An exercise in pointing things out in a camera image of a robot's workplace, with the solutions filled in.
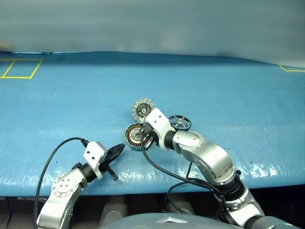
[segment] metal disc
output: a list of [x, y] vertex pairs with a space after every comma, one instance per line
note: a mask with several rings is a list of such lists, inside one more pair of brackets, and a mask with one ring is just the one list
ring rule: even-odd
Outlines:
[[141, 122], [149, 113], [156, 108], [154, 102], [147, 98], [142, 98], [132, 106], [132, 116], [137, 122]]
[[168, 120], [170, 121], [171, 126], [175, 128], [176, 131], [188, 131], [192, 126], [191, 121], [187, 117], [180, 114], [172, 115], [168, 118]]
[[[142, 126], [140, 123], [131, 124], [125, 130], [125, 139], [129, 146], [134, 150], [141, 150], [141, 132]], [[143, 143], [146, 144], [149, 138], [144, 138]]]

